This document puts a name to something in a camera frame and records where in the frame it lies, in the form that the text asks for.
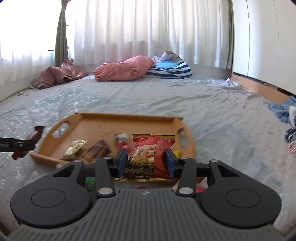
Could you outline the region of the blue clothes pile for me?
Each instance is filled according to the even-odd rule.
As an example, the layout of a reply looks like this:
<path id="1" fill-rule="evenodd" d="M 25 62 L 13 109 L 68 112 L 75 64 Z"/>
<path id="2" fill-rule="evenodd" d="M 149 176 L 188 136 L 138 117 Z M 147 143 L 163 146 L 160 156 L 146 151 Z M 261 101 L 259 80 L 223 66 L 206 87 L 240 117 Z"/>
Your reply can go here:
<path id="1" fill-rule="evenodd" d="M 285 131 L 284 139 L 288 143 L 288 151 L 295 156 L 295 96 L 290 96 L 283 103 L 270 102 L 268 109 L 282 122 L 290 125 Z"/>

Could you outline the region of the green grey curtain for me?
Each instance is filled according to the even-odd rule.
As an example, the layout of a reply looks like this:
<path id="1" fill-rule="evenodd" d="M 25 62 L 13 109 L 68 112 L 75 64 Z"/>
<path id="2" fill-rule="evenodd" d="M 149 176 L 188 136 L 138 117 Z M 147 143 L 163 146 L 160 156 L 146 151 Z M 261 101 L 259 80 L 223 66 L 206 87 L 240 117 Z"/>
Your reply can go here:
<path id="1" fill-rule="evenodd" d="M 66 35 L 66 7 L 68 1 L 61 1 L 61 10 L 58 20 L 56 43 L 55 43 L 55 56 L 54 65 L 55 67 L 61 66 L 64 59 L 68 59 L 68 46 L 67 46 L 67 35 Z"/>

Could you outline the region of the yellow snack packet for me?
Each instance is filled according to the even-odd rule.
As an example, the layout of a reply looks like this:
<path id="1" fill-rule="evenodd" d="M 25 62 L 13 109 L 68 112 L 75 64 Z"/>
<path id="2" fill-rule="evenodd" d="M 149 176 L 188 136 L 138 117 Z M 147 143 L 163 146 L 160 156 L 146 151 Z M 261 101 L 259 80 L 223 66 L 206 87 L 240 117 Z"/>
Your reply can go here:
<path id="1" fill-rule="evenodd" d="M 180 152 L 179 152 L 178 150 L 176 150 L 176 151 L 173 151 L 173 153 L 175 154 L 175 156 L 176 156 L 177 158 L 179 158 L 179 157 L 180 157 Z"/>

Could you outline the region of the mauve crumpled cloth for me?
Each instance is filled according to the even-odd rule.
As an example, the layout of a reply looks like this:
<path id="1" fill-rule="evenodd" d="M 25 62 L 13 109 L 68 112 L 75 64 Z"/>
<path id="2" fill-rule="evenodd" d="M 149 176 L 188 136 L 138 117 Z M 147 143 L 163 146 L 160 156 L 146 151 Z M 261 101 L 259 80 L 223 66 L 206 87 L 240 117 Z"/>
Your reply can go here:
<path id="1" fill-rule="evenodd" d="M 32 80 L 30 86 L 45 89 L 84 78 L 89 73 L 74 65 L 73 59 L 64 59 L 59 67 L 48 67 Z"/>

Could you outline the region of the green snack packet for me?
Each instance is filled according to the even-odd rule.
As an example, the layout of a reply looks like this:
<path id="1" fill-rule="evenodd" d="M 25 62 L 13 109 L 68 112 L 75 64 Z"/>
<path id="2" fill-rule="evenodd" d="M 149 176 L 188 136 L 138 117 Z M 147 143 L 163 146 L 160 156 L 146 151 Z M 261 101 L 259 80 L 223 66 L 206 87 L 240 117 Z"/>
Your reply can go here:
<path id="1" fill-rule="evenodd" d="M 88 192 L 94 192 L 96 190 L 96 180 L 95 177 L 85 178 L 85 188 Z"/>

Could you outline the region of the gold red nut packet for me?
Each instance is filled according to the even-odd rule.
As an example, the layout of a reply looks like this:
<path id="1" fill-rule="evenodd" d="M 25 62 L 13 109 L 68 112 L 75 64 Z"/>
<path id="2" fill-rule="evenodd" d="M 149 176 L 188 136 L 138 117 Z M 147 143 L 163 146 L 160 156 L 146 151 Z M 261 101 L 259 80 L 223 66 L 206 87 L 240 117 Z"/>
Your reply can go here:
<path id="1" fill-rule="evenodd" d="M 168 180 L 165 150 L 175 143 L 174 135 L 133 134 L 122 178 L 135 181 Z"/>

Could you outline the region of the snowflake bedspread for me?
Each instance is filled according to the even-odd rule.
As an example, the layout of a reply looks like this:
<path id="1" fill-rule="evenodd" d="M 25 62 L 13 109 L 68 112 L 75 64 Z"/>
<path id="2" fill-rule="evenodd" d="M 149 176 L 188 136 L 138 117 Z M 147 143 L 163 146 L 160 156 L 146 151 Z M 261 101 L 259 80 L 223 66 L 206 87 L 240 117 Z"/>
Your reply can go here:
<path id="1" fill-rule="evenodd" d="M 140 79 L 98 82 L 86 77 L 48 89 L 29 89 L 1 102 L 1 136 L 25 138 L 34 126 L 50 130 L 75 112 L 181 116 L 195 143 L 196 159 L 218 159 L 279 193 L 275 226 L 295 224 L 295 156 L 284 139 L 288 125 L 262 96 L 221 80 Z"/>

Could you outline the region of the pink white cake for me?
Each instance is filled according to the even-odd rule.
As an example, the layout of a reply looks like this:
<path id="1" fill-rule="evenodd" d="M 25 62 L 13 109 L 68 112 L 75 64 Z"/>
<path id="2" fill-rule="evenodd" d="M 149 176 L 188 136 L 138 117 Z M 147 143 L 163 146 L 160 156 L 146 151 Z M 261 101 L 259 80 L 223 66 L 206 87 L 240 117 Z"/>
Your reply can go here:
<path id="1" fill-rule="evenodd" d="M 208 188 L 207 178 L 196 178 L 196 193 L 202 193 Z M 173 192 L 176 192 L 179 181 L 171 188 Z"/>

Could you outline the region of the crumpled clear plastic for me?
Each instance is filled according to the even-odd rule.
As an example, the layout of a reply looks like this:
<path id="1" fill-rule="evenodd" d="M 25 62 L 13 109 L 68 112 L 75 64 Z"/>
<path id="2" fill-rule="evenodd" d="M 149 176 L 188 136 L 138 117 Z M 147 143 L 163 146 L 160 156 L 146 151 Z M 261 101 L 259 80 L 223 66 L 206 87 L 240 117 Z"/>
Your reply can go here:
<path id="1" fill-rule="evenodd" d="M 232 80 L 231 78 L 226 79 L 225 84 L 229 87 L 240 87 L 240 84 L 237 81 Z"/>

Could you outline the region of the brown almond chocolate bar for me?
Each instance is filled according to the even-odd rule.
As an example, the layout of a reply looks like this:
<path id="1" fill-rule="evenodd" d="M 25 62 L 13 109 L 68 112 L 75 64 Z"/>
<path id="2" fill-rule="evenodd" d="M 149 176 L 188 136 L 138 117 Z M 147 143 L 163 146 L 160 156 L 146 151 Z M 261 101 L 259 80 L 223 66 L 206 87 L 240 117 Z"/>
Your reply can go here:
<path id="1" fill-rule="evenodd" d="M 83 161 L 91 163 L 95 162 L 99 158 L 108 156 L 111 150 L 105 140 L 100 140 L 92 145 L 90 148 L 85 150 L 81 157 Z"/>

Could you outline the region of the wooden bed frame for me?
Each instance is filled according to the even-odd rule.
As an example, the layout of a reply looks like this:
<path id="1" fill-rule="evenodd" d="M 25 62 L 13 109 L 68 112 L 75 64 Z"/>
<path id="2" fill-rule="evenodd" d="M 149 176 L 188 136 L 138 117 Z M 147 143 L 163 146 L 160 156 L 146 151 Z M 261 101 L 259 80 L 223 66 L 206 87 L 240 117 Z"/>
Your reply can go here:
<path id="1" fill-rule="evenodd" d="M 232 73 L 231 79 L 238 82 L 244 89 L 249 90 L 256 94 L 260 94 L 265 99 L 272 102 L 282 103 L 289 98 L 288 95 L 278 91 L 277 88 L 271 88 L 251 78 L 241 76 L 236 73 Z"/>

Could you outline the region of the gold foil snack bar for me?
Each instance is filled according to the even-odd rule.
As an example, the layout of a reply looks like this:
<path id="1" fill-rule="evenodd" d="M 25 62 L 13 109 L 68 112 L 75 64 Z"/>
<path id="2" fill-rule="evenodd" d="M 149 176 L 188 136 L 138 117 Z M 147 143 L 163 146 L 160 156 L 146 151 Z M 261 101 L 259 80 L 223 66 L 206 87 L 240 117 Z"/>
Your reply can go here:
<path id="1" fill-rule="evenodd" d="M 81 148 L 87 143 L 87 140 L 74 140 L 70 147 L 62 155 L 63 160 L 74 160 Z"/>

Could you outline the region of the blue striped pillow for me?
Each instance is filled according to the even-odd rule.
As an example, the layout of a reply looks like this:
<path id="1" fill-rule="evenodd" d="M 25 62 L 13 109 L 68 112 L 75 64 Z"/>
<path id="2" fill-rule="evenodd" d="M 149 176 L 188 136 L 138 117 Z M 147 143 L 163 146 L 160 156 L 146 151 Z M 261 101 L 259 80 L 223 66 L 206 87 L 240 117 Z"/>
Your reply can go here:
<path id="1" fill-rule="evenodd" d="M 144 78 L 184 79 L 192 76 L 190 66 L 172 51 L 165 51 L 162 56 L 153 56 L 152 61 Z"/>

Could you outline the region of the dark red chocolate bar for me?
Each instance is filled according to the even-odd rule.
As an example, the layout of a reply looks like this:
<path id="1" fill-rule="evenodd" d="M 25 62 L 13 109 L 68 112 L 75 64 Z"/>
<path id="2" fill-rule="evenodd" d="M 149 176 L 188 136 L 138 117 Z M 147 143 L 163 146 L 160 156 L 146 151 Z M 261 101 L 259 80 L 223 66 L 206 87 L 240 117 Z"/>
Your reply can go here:
<path id="1" fill-rule="evenodd" d="M 15 139 L 13 142 L 12 158 L 17 160 L 23 158 L 29 151 L 33 151 L 37 142 L 41 139 L 45 126 L 36 126 L 34 131 L 23 140 Z"/>

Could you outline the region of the red black long snack bar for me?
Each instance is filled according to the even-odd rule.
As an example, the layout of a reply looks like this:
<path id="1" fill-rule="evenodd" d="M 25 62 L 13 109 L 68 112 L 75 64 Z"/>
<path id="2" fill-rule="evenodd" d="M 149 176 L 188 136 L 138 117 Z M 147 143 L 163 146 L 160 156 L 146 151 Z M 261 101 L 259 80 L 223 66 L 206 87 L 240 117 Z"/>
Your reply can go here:
<path id="1" fill-rule="evenodd" d="M 115 133 L 113 135 L 115 138 L 116 142 L 116 147 L 118 150 L 121 149 L 126 149 L 127 154 L 131 154 L 131 149 L 130 149 L 130 136 L 128 133 Z"/>

